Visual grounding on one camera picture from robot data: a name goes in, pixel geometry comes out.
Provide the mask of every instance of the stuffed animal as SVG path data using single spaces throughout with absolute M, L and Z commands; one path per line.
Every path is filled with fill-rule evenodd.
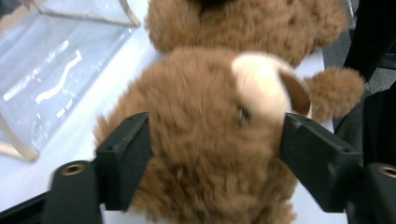
M 131 206 L 150 220 L 290 223 L 297 180 L 277 156 L 285 113 L 344 115 L 363 85 L 351 70 L 300 80 L 258 51 L 176 49 L 130 84 L 95 136 L 99 145 L 148 112 L 154 157 Z
M 297 66 L 347 28 L 339 0 L 150 0 L 146 28 L 154 47 L 259 50 Z
M 150 0 L 146 26 L 165 55 L 98 120 L 101 144 L 148 112 L 149 162 L 131 201 L 153 221 L 290 223 L 297 179 L 278 158 L 286 112 L 316 121 L 356 104 L 364 82 L 293 67 L 346 27 L 335 0 Z

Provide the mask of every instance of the plush toy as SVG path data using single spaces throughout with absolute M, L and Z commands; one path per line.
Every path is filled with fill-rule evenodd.
M 225 47 L 273 53 L 292 66 L 347 28 L 339 0 L 150 0 L 154 47 Z
M 356 104 L 352 71 L 300 80 L 261 52 L 183 48 L 152 64 L 99 119 L 102 143 L 123 119 L 148 112 L 153 159 L 132 207 L 171 223 L 290 223 L 296 178 L 277 157 L 286 112 L 317 121 Z
M 171 223 L 294 220 L 297 180 L 277 156 L 285 113 L 343 116 L 364 83 L 337 68 L 300 80 L 293 67 L 345 24 L 333 0 L 150 0 L 149 38 L 168 54 L 95 130 L 99 145 L 148 112 L 154 157 L 132 208 Z

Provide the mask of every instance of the teddy bear arm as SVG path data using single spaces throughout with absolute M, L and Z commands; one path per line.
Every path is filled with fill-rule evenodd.
M 110 134 L 123 122 L 134 114 L 147 111 L 144 95 L 132 84 L 121 96 L 108 117 L 100 116 L 93 131 L 96 146 L 100 146 Z
M 346 115 L 361 99 L 364 81 L 351 69 L 330 67 L 306 78 L 312 97 L 312 118 L 317 122 Z

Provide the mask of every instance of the teddy bear ear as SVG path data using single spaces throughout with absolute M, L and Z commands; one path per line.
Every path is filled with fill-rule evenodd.
M 310 118 L 311 95 L 308 86 L 290 71 L 280 69 L 279 76 L 289 94 L 292 110 Z

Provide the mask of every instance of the brass screw hole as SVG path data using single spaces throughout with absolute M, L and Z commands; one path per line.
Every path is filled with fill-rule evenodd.
M 74 164 L 69 165 L 62 170 L 62 175 L 76 175 L 81 173 L 85 169 L 85 165 Z
M 386 166 L 382 166 L 381 168 L 379 168 L 379 170 L 384 175 L 388 175 L 390 177 L 396 178 L 396 169 L 393 169 L 393 168 L 390 168 L 390 167 L 386 167 Z

